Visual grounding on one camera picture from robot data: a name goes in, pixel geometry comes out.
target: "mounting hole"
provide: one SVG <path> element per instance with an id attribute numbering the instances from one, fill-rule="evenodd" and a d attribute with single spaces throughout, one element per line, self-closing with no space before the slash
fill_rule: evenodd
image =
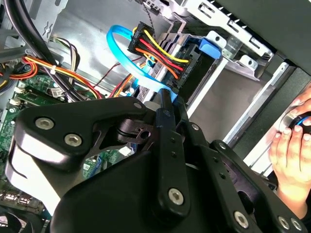
<path id="1" fill-rule="evenodd" d="M 150 137 L 150 132 L 149 131 L 142 132 L 140 134 L 140 137 L 141 139 L 147 139 L 148 137 Z"/>
<path id="2" fill-rule="evenodd" d="M 176 154 L 174 151 L 171 152 L 171 156 L 172 156 L 174 159 L 177 158 L 177 154 Z"/>
<path id="3" fill-rule="evenodd" d="M 219 173 L 219 175 L 220 175 L 220 177 L 221 177 L 223 180 L 225 180 L 225 175 L 224 175 L 224 174 Z"/>

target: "screw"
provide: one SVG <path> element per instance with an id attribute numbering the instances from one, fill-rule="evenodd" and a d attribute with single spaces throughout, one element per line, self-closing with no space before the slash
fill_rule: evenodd
<path id="1" fill-rule="evenodd" d="M 65 143 L 72 147 L 78 147 L 82 144 L 82 138 L 76 134 L 70 133 L 66 135 Z"/>
<path id="2" fill-rule="evenodd" d="M 139 109 L 142 108 L 142 106 L 139 103 L 134 103 L 134 106 L 139 108 Z"/>
<path id="3" fill-rule="evenodd" d="M 184 203 L 183 194 L 176 188 L 171 188 L 169 190 L 169 198 L 176 205 L 182 205 Z"/>
<path id="4" fill-rule="evenodd" d="M 167 111 L 167 110 L 163 110 L 163 113 L 164 113 L 165 115 L 167 115 L 168 117 L 170 117 L 170 116 L 171 116 L 170 112 L 169 112 L 169 111 Z"/>
<path id="5" fill-rule="evenodd" d="M 33 51 L 31 49 L 25 49 L 25 54 L 31 55 L 32 53 L 33 53 Z"/>
<path id="6" fill-rule="evenodd" d="M 42 117 L 35 121 L 35 125 L 42 130 L 50 130 L 54 127 L 54 122 L 48 118 Z"/>
<path id="7" fill-rule="evenodd" d="M 278 221 L 281 223 L 281 225 L 282 225 L 285 229 L 287 229 L 287 230 L 290 229 L 290 225 L 289 225 L 288 222 L 285 220 L 285 218 L 279 216 L 279 217 L 278 217 Z"/>
<path id="8" fill-rule="evenodd" d="M 292 224 L 296 227 L 297 230 L 302 231 L 301 225 L 296 221 L 296 219 L 291 218 Z"/>
<path id="9" fill-rule="evenodd" d="M 198 131 L 198 130 L 200 129 L 199 126 L 197 126 L 197 125 L 195 125 L 195 124 L 193 124 L 192 127 L 193 127 L 196 131 Z"/>
<path id="10" fill-rule="evenodd" d="M 242 214 L 241 212 L 239 212 L 239 211 L 236 211 L 236 212 L 234 212 L 234 218 L 235 218 L 235 220 L 237 221 L 237 223 L 241 226 L 241 227 L 243 227 L 243 228 L 245 228 L 245 229 L 247 229 L 248 228 L 248 221 L 247 221 L 247 219 L 246 219 L 246 217 L 244 216 L 244 214 Z"/>
<path id="11" fill-rule="evenodd" d="M 221 147 L 221 149 L 224 149 L 224 150 L 226 149 L 226 146 L 223 142 L 219 143 L 219 146 Z"/>

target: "black cable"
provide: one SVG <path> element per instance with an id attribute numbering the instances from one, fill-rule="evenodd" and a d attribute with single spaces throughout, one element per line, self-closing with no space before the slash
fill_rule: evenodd
<path id="1" fill-rule="evenodd" d="M 26 28 L 29 30 L 29 36 L 33 37 L 33 41 L 35 41 L 36 46 L 40 47 L 40 51 L 42 53 L 43 58 L 48 61 L 52 65 L 57 65 L 55 59 L 52 56 L 52 53 L 46 46 L 44 40 L 42 39 L 40 33 L 35 28 L 23 0 L 15 0 L 17 9 L 20 13 L 20 17 L 22 18 L 22 22 L 26 25 Z M 55 74 L 51 76 L 51 78 L 56 82 L 56 84 L 63 90 L 63 92 L 70 96 L 70 99 L 73 101 L 83 100 L 83 98 L 74 90 L 74 87 L 68 81 L 67 77 L 60 74 Z"/>
<path id="2" fill-rule="evenodd" d="M 4 0 L 5 10 L 18 34 L 25 41 L 27 46 L 41 59 L 51 64 L 56 64 L 51 52 L 45 45 L 40 34 L 34 27 L 23 0 Z M 74 90 L 64 75 L 52 75 L 50 70 L 44 68 L 46 73 L 55 81 L 55 83 L 68 95 L 72 101 L 80 101 L 83 98 Z"/>

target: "cable tie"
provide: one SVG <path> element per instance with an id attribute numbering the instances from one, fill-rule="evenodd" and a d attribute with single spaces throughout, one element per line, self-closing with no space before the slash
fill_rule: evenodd
<path id="1" fill-rule="evenodd" d="M 55 74 L 56 74 L 56 68 L 57 68 L 56 65 L 52 66 L 52 68 L 51 68 L 51 74 L 52 74 L 52 75 L 55 75 Z"/>

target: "wire bundle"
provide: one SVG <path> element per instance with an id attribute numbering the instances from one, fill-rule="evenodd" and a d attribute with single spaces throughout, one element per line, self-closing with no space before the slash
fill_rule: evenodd
<path id="1" fill-rule="evenodd" d="M 173 76 L 178 79 L 178 75 L 184 71 L 180 63 L 188 63 L 188 60 L 175 58 L 167 53 L 148 33 L 144 30 L 143 38 L 139 39 L 140 44 L 135 48 L 136 51 L 141 52 L 146 58 L 154 63 L 151 58 L 160 62 Z"/>
<path id="2" fill-rule="evenodd" d="M 30 64 L 37 64 L 37 65 L 40 65 L 44 68 L 47 68 L 48 70 L 50 70 L 50 73 L 55 73 L 55 72 L 58 72 L 58 73 L 61 73 L 61 74 L 64 74 L 66 76 L 69 76 L 71 78 L 73 78 L 74 80 L 77 80 L 78 82 L 84 84 L 85 86 L 87 86 L 90 90 L 90 92 L 95 96 L 95 98 L 97 99 L 101 99 L 102 96 L 101 94 L 95 90 L 95 88 L 84 78 L 82 77 L 81 75 L 75 73 L 74 71 L 71 71 L 71 70 L 67 70 L 67 69 L 64 69 L 64 68 L 61 68 L 61 67 L 57 67 L 57 66 L 53 66 L 47 62 L 44 62 L 40 59 L 37 59 L 37 58 L 34 58 L 34 57 L 31 57 L 31 56 L 26 56 L 24 57 L 24 59 L 29 62 Z"/>
<path id="3" fill-rule="evenodd" d="M 71 70 L 72 71 L 77 71 L 81 57 L 80 54 L 78 53 L 77 48 L 71 44 L 68 40 L 60 37 L 54 37 L 53 41 L 56 43 L 64 46 L 65 48 L 70 50 L 70 57 L 71 57 Z"/>
<path id="4" fill-rule="evenodd" d="M 139 67 L 140 68 L 144 68 L 146 65 L 146 62 L 142 63 Z M 125 86 L 131 81 L 131 79 L 133 78 L 134 76 L 132 74 L 129 74 L 126 76 L 126 78 L 120 82 L 116 87 L 115 89 L 113 89 L 113 91 L 111 92 L 109 98 L 111 97 L 118 97 L 119 94 L 121 93 L 121 91 L 123 91 L 123 89 L 125 88 Z"/>
<path id="5" fill-rule="evenodd" d="M 4 7 L 8 17 L 18 32 L 19 36 L 25 41 L 26 45 L 35 53 L 35 55 L 47 61 L 49 64 L 56 66 L 57 63 L 51 52 L 46 46 L 40 33 L 35 28 L 25 6 L 23 0 L 4 0 Z M 64 75 L 51 74 L 48 68 L 44 68 L 45 72 L 54 80 L 54 82 L 62 89 L 64 94 L 72 101 L 83 101 L 83 97 L 76 92 Z"/>

